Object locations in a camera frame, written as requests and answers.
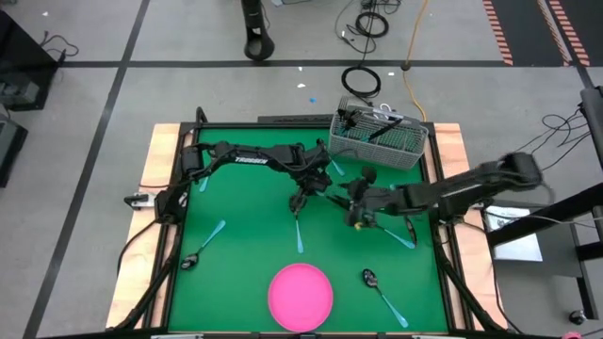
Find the spoon head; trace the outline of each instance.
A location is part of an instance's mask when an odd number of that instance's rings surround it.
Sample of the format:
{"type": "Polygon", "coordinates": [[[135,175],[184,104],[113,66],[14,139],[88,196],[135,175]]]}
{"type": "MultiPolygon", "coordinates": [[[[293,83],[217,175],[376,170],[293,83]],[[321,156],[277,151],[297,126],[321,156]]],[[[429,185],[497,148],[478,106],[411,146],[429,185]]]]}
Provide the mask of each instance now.
{"type": "Polygon", "coordinates": [[[362,270],[362,280],[368,287],[377,287],[377,276],[368,268],[362,270]]]}

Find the yellow cable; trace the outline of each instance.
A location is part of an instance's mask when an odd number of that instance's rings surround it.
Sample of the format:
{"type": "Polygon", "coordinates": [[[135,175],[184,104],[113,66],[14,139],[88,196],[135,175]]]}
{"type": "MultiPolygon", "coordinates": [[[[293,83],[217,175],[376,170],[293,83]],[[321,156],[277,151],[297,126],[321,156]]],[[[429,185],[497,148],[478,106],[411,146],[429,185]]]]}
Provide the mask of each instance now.
{"type": "MultiPolygon", "coordinates": [[[[413,29],[413,36],[411,37],[411,44],[408,47],[408,55],[406,55],[406,61],[404,62],[404,66],[408,66],[408,64],[411,60],[411,53],[413,52],[413,46],[415,46],[416,31],[418,30],[418,27],[421,24],[421,19],[423,18],[423,13],[425,13],[425,8],[427,8],[427,4],[429,2],[430,2],[430,0],[423,0],[423,5],[421,6],[421,10],[418,12],[418,15],[416,16],[415,28],[413,29]]],[[[418,110],[421,112],[423,121],[427,121],[427,113],[425,113],[425,110],[423,109],[423,107],[421,107],[421,105],[416,100],[415,94],[413,93],[413,90],[411,89],[411,84],[406,79],[406,71],[402,71],[402,79],[404,79],[404,86],[406,86],[406,89],[408,89],[408,93],[410,94],[411,99],[413,100],[413,104],[415,104],[416,108],[418,108],[418,110]]]]}

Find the pink plate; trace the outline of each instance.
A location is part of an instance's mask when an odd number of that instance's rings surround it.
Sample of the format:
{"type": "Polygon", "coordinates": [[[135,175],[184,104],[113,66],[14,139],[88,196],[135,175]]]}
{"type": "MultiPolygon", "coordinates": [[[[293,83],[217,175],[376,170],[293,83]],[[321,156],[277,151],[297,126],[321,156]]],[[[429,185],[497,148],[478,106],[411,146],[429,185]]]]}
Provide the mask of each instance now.
{"type": "Polygon", "coordinates": [[[308,264],[289,265],[274,276],[268,291],[274,320],[294,332],[315,330],[333,307],[333,289],[320,269],[308,264]]]}

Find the metal spoon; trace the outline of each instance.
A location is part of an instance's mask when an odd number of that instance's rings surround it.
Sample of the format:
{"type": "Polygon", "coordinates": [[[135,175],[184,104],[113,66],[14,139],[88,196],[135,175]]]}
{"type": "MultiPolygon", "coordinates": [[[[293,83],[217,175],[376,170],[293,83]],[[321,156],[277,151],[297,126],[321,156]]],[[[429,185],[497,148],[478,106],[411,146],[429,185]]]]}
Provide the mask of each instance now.
{"type": "Polygon", "coordinates": [[[371,271],[370,269],[365,268],[362,270],[362,279],[368,287],[374,288],[377,290],[377,292],[379,292],[381,298],[383,298],[383,301],[385,301],[385,303],[387,304],[387,307],[389,307],[389,309],[394,314],[401,326],[406,329],[408,327],[408,321],[406,321],[406,319],[396,310],[394,305],[389,302],[389,300],[385,297],[381,289],[379,289],[379,286],[377,284],[377,276],[375,276],[375,273],[373,273],[373,271],[371,271]]]}

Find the white paper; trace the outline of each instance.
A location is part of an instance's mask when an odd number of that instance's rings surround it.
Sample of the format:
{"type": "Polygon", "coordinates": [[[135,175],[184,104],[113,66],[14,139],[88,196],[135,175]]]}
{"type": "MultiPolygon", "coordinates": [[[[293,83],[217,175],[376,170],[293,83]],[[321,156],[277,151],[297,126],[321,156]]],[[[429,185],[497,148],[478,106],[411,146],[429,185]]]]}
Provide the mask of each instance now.
{"type": "MultiPolygon", "coordinates": [[[[503,217],[520,218],[527,216],[530,213],[529,209],[512,208],[512,207],[497,207],[490,206],[486,209],[487,212],[500,215],[503,217]]],[[[504,225],[513,222],[512,219],[499,218],[486,214],[487,226],[491,231],[497,230],[504,225]]],[[[538,238],[536,234],[526,235],[515,241],[498,245],[494,248],[495,259],[498,260],[522,260],[542,262],[543,255],[540,252],[538,238]]]]}

